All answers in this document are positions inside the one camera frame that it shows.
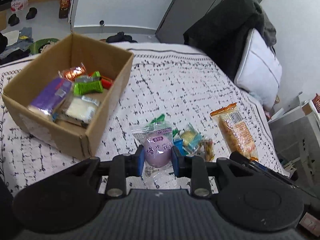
black line pattern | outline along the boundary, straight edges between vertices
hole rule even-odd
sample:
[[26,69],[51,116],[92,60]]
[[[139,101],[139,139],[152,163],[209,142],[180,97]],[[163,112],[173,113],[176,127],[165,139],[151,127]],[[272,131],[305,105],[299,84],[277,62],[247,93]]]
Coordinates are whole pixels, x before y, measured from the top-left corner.
[[[19,72],[14,67],[3,68],[6,72],[1,76],[0,94]],[[134,56],[128,85],[109,119],[96,155],[105,161],[118,154],[133,154],[137,144],[131,128],[164,113],[166,120],[179,130],[191,122],[199,132],[212,137],[216,158],[228,157],[228,148],[209,114],[234,102],[255,140],[260,163],[283,173],[260,104],[237,88],[209,57],[200,53],[139,49]],[[77,162],[21,131],[3,101],[1,106],[0,176],[13,194]],[[189,188],[189,181],[175,178],[169,171],[153,179],[145,176],[128,178],[127,188]],[[216,191],[214,179],[210,178],[210,181]]]

gray floor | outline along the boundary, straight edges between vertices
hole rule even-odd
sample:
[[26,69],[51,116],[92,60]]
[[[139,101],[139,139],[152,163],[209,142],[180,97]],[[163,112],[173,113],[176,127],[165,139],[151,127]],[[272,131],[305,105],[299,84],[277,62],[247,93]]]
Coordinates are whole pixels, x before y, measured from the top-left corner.
[[[35,18],[26,20],[26,14],[30,7],[36,7],[38,14]],[[70,34],[70,25],[67,19],[59,19],[59,1],[48,1],[41,3],[31,3],[29,8],[24,11],[17,12],[17,16],[20,19],[20,23],[11,27],[7,24],[7,28],[1,31],[1,33],[7,33],[10,31],[21,30],[23,27],[32,27],[32,38],[34,41],[57,38],[63,39]],[[7,10],[7,22],[12,12]],[[106,39],[115,33],[86,33],[83,34],[93,39]],[[137,42],[159,42],[154,35],[146,34],[129,34]]]

purple snack package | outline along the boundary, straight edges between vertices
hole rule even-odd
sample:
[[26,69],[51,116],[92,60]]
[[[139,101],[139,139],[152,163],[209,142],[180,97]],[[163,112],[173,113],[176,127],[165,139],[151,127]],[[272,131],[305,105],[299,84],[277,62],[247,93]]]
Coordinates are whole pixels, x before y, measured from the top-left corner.
[[52,120],[54,111],[70,92],[72,82],[64,78],[52,80],[28,106],[30,111]]

barcode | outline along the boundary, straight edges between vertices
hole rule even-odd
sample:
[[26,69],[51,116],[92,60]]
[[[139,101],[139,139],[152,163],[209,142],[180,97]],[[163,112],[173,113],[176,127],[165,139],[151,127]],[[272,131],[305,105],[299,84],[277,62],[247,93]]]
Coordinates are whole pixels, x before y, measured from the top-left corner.
[[229,116],[234,123],[239,123],[243,120],[238,112],[230,113]]
[[66,95],[66,92],[65,92],[64,90],[62,90],[62,89],[59,88],[59,89],[55,92],[55,95],[63,98],[63,97]]
[[93,103],[95,104],[96,106],[99,106],[100,105],[100,101],[99,100],[96,100],[96,99],[93,99],[93,98],[89,98],[89,97],[86,97],[86,96],[82,96],[81,99],[83,101],[86,101],[86,102],[89,102],[89,103]]

white pillow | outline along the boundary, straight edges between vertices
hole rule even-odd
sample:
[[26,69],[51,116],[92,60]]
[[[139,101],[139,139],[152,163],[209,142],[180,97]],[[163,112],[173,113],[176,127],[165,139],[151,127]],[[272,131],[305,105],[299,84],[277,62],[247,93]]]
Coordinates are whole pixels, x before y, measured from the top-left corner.
[[274,53],[256,29],[250,30],[235,85],[257,95],[264,109],[270,111],[276,100],[281,75],[282,67]]

